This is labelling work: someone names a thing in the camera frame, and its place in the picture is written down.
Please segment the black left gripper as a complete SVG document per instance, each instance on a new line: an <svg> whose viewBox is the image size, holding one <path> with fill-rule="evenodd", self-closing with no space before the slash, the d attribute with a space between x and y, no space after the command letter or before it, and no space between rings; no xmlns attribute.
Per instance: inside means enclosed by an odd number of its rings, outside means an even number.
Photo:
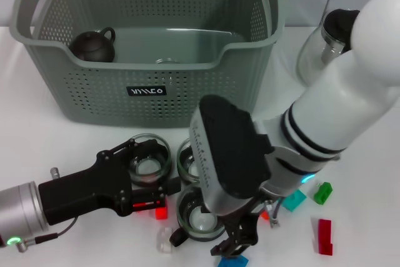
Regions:
<svg viewBox="0 0 400 267"><path fill-rule="evenodd" d="M103 208L121 217L165 208L167 197L181 191L179 177L151 187L134 190L131 187L127 162L149 155L166 159L166 147L156 139L138 142L131 138L113 149L100 151L90 168L40 184L38 190L48 224Z"/></svg>

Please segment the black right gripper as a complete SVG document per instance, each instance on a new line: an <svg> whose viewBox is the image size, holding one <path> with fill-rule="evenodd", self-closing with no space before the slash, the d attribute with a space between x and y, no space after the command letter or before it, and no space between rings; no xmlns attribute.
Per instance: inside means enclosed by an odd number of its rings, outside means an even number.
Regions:
<svg viewBox="0 0 400 267"><path fill-rule="evenodd" d="M250 243L258 242L257 223L267 196L256 196L236 211L220 216L228 239L210 250L211 256L239 256L250 247Z"/></svg>

